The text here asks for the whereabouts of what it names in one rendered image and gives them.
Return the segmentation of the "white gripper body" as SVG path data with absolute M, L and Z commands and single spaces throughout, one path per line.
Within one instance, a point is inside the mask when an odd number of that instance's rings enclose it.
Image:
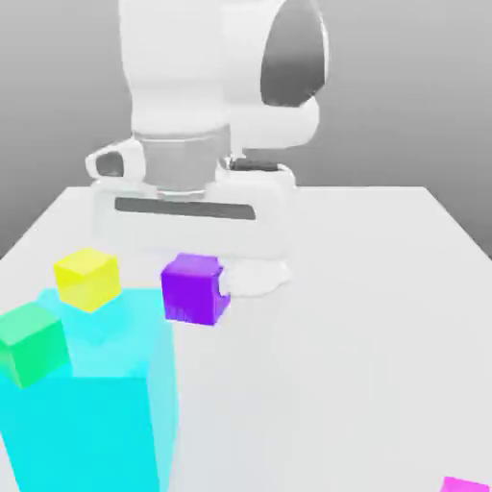
M 149 185 L 101 180 L 90 188 L 94 235 L 118 252 L 284 259 L 295 188 L 290 177 L 226 177 L 200 200 L 179 201 Z

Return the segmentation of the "small purple cube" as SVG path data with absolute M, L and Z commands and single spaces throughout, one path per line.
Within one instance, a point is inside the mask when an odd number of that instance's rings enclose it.
M 217 257 L 178 254 L 160 273 L 165 318 L 214 326 L 231 301 L 220 293 L 222 272 Z

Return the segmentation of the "small yellow cube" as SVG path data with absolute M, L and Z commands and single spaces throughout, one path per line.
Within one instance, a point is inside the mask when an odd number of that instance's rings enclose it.
M 92 248 L 69 254 L 54 264 L 62 302 L 92 313 L 121 293 L 117 257 Z

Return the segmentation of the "small green cube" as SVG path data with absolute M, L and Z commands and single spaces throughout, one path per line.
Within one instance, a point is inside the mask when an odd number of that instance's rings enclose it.
M 62 320 L 31 302 L 0 315 L 0 373 L 24 389 L 70 362 Z

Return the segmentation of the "small pink cube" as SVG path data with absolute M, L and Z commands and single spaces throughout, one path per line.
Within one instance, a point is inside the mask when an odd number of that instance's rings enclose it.
M 439 492 L 491 492 L 491 489 L 487 484 L 445 477 Z

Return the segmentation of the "large cyan box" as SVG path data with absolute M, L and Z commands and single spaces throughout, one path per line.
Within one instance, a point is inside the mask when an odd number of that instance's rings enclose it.
M 167 492 L 179 422 L 174 340 L 156 288 L 92 313 L 45 289 L 68 364 L 20 389 L 0 376 L 0 433 L 19 492 Z

